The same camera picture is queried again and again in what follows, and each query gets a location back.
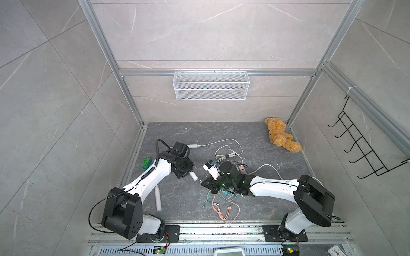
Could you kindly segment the pink charger plug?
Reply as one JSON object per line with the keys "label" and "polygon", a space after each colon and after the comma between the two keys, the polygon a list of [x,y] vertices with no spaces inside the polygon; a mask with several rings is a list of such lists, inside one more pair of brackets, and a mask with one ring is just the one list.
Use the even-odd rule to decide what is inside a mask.
{"label": "pink charger plug", "polygon": [[246,170],[243,165],[237,165],[237,169],[242,175],[246,174]]}

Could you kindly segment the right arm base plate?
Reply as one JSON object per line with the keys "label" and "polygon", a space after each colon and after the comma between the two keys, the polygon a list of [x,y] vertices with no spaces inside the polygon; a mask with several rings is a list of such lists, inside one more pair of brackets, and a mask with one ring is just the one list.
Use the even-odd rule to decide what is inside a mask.
{"label": "right arm base plate", "polygon": [[305,230],[302,230],[299,234],[293,234],[280,225],[263,225],[262,233],[266,242],[307,242],[308,237]]}

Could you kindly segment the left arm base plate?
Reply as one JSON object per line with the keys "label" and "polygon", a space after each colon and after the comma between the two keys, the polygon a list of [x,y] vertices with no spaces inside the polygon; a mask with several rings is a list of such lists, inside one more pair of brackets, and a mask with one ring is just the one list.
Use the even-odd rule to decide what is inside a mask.
{"label": "left arm base plate", "polygon": [[180,226],[165,225],[160,227],[156,234],[141,234],[137,235],[138,243],[177,243],[180,236]]}

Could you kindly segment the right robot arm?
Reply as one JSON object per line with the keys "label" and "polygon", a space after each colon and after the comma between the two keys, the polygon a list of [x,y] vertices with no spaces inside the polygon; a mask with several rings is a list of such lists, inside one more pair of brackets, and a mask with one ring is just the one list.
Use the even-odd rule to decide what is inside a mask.
{"label": "right robot arm", "polygon": [[298,179],[266,179],[254,174],[241,173],[239,163],[212,160],[203,165],[210,177],[201,182],[212,194],[231,190],[235,195],[273,197],[298,205],[292,213],[285,214],[278,235],[283,240],[295,240],[312,225],[330,227],[333,219],[335,196],[314,177],[302,175]]}

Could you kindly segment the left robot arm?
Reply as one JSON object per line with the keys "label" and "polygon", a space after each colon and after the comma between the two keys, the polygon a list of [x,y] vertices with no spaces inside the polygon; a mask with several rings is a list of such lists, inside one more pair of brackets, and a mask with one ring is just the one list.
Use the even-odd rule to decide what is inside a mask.
{"label": "left robot arm", "polygon": [[[188,176],[194,168],[189,158],[190,147],[176,142],[170,147],[161,139],[155,142],[155,159],[152,164],[134,181],[122,188],[113,187],[106,198],[93,206],[88,215],[89,226],[98,232],[118,234],[131,240],[138,235],[161,240],[166,234],[164,220],[144,214],[143,203],[158,183],[174,173],[180,179]],[[105,202],[101,225],[106,230],[91,224],[91,214],[98,204]]]}

